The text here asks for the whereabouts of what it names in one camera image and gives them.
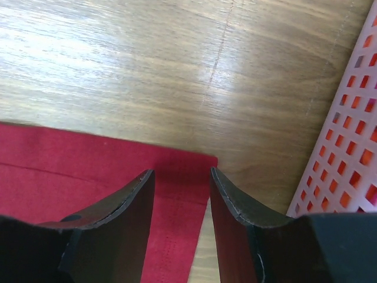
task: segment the black plastic part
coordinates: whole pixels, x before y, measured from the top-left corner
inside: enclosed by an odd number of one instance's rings
[[[1,283],[140,282],[154,198],[154,171],[61,222],[0,216]]]
[[[221,283],[375,282],[377,213],[292,219],[211,170]]]

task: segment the wooden floor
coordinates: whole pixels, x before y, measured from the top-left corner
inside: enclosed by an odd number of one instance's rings
[[[285,212],[371,3],[0,0],[0,120],[213,154]]]

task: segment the black curved edge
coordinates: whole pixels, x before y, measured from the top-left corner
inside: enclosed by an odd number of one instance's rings
[[[153,209],[155,173],[62,222],[33,225],[0,216],[0,282],[139,282]]]
[[[374,282],[377,213],[281,215],[211,169],[221,283]]]

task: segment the red fabric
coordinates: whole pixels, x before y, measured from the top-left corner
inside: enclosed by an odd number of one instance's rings
[[[142,283],[186,283],[215,157],[43,127],[0,124],[0,214],[59,221],[156,170]]]

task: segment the pink plastic grid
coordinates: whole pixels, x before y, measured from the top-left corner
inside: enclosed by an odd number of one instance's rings
[[[377,211],[377,2],[287,215]]]

